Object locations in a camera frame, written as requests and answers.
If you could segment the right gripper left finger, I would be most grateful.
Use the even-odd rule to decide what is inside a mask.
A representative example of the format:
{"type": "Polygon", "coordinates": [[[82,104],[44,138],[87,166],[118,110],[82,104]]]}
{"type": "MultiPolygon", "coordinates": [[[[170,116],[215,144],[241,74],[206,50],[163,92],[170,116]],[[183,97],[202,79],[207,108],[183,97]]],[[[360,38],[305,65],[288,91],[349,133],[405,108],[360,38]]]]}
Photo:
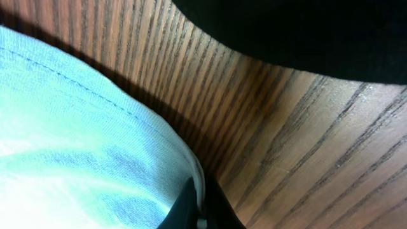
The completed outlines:
{"type": "Polygon", "coordinates": [[[174,205],[158,229],[197,229],[197,223],[197,192],[191,177],[185,182],[174,205]]]}

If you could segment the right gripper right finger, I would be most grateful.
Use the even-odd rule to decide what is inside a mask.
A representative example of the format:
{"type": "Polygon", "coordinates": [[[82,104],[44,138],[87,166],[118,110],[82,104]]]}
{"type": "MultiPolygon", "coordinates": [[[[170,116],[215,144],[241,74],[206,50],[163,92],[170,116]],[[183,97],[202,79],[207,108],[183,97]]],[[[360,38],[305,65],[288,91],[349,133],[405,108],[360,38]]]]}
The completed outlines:
{"type": "Polygon", "coordinates": [[[205,178],[205,208],[208,229],[245,229],[213,177],[205,178]]]}

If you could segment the light blue t-shirt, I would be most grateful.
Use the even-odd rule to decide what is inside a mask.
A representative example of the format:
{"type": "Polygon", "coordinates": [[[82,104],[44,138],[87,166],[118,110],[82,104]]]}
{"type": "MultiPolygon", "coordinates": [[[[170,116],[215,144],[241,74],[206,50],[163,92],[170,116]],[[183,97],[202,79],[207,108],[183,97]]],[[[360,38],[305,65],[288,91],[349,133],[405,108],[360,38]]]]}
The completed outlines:
{"type": "Polygon", "coordinates": [[[158,228],[197,157],[158,114],[58,48],[1,28],[1,227],[158,228]]]}

